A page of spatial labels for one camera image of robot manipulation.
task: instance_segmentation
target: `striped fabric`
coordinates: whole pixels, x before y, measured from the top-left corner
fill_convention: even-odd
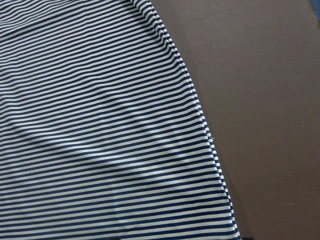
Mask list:
[[[0,51],[0,239],[240,239],[149,1],[2,0]]]

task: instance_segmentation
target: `blue fabric corner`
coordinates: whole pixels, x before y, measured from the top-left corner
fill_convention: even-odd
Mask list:
[[[316,14],[316,17],[318,18],[318,21],[320,22],[320,0],[311,0],[314,11]]]

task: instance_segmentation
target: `navy and white striped fabric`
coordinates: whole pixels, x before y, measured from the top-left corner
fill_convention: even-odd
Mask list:
[[[149,1],[2,0],[0,51],[0,239],[240,239]]]

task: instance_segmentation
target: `garment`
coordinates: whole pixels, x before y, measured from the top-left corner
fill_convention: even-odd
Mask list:
[[[0,11],[0,239],[240,239],[194,85],[149,1]]]

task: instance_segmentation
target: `brown surface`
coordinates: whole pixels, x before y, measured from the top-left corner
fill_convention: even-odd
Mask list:
[[[320,24],[308,0],[152,0],[195,84],[243,237],[320,240]]]

